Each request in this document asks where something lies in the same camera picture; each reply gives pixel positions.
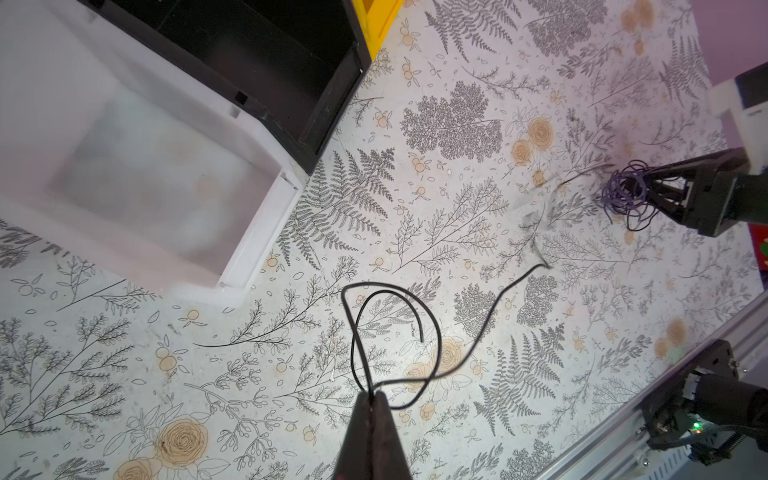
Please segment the yellow plastic bin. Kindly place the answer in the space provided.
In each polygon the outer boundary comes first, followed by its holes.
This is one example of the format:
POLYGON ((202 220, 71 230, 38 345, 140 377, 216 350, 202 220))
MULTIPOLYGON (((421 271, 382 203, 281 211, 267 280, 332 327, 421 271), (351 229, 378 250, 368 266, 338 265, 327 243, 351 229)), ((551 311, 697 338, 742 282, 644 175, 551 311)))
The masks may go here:
POLYGON ((403 0, 352 0, 370 57, 374 60, 386 39, 403 0))

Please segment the aluminium frame rail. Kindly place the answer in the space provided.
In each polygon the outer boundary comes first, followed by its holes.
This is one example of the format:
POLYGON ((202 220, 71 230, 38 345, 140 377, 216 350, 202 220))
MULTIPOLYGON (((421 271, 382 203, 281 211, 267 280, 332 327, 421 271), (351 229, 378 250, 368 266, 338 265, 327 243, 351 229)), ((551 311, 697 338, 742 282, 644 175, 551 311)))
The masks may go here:
POLYGON ((671 479, 688 463, 735 464, 767 448, 767 296, 704 343, 540 473, 540 479, 671 479))

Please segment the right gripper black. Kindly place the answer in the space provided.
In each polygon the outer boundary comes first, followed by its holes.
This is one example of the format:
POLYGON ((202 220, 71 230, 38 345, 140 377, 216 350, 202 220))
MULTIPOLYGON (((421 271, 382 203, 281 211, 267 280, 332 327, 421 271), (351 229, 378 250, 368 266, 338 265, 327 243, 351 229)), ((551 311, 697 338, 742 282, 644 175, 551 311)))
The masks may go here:
POLYGON ((767 224, 767 173, 750 174, 744 148, 733 148, 647 169, 643 182, 693 181, 690 188, 651 188, 659 212, 698 234, 717 237, 738 222, 767 224))

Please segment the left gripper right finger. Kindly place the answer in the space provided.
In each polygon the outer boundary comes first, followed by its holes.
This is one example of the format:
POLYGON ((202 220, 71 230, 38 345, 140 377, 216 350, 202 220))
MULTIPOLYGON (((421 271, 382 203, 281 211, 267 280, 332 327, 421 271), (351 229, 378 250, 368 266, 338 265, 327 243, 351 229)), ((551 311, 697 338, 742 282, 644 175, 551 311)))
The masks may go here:
POLYGON ((373 400, 373 478, 412 479, 390 405, 383 392, 377 392, 373 400))

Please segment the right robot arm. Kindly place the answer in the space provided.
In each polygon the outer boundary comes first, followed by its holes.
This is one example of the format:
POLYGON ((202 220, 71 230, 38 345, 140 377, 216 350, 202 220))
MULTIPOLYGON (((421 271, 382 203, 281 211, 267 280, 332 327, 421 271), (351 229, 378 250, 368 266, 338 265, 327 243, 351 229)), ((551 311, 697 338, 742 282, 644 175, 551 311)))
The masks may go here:
MULTIPOLYGON (((717 237, 738 223, 767 222, 767 176, 754 173, 742 148, 633 173, 629 194, 677 224, 717 237)), ((715 340, 642 402, 652 450, 687 447, 711 465, 746 437, 767 448, 767 390, 740 381, 731 345, 715 340)))

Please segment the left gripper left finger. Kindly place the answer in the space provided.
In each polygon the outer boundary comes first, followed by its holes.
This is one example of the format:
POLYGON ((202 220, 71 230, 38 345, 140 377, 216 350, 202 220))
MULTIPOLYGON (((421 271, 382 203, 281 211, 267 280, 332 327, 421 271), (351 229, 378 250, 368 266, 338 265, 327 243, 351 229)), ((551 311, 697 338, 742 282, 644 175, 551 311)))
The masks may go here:
POLYGON ((342 442, 333 480, 369 480, 372 465, 372 402, 367 393, 355 401, 348 428, 342 442))

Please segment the black plastic bin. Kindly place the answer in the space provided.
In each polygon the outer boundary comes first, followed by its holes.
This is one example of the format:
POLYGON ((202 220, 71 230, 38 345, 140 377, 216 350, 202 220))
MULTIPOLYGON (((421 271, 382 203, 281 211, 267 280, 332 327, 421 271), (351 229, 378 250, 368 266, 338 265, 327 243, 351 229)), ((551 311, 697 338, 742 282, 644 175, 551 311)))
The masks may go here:
POLYGON ((88 1, 258 119, 312 174, 372 63, 350 1, 88 1))

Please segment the white plastic bin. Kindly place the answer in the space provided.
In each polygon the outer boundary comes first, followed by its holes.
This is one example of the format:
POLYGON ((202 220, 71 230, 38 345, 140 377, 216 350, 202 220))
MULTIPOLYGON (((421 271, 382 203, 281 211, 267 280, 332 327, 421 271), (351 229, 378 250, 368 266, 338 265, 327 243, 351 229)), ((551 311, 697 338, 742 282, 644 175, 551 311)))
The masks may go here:
POLYGON ((244 302, 308 180, 257 119, 76 1, 1 5, 1 216, 160 294, 244 302))

